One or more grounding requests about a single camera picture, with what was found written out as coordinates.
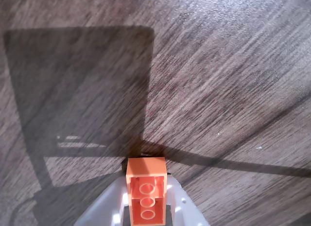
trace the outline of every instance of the orange plastic brick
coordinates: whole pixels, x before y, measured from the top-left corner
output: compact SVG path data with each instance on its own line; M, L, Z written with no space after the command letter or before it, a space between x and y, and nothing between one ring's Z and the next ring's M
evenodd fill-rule
M131 226L165 225L164 157L129 158L126 171Z

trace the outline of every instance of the lego brick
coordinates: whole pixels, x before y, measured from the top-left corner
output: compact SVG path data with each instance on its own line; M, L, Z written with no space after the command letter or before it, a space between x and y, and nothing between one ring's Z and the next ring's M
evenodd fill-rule
M130 158L126 183L131 226L165 225L167 171L164 157Z

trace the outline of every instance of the white plastic holder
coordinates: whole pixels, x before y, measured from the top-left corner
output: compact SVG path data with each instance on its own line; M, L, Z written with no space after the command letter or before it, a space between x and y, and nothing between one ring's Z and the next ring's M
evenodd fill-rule
M167 205L171 205L173 226L209 226L179 182L167 177ZM77 220L74 226L122 226L128 206L125 176L116 179Z

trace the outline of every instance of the wood grain surface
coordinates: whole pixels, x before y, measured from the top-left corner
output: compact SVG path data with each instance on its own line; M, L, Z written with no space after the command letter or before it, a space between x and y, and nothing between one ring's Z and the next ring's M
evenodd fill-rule
M311 225L311 0L0 0L0 34L1 226L73 225L140 155L212 226Z

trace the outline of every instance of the wooden table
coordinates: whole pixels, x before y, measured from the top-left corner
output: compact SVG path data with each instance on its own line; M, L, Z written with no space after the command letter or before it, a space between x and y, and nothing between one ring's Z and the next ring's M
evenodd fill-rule
M0 0L0 225L73 225L140 155L212 226L311 225L310 6Z

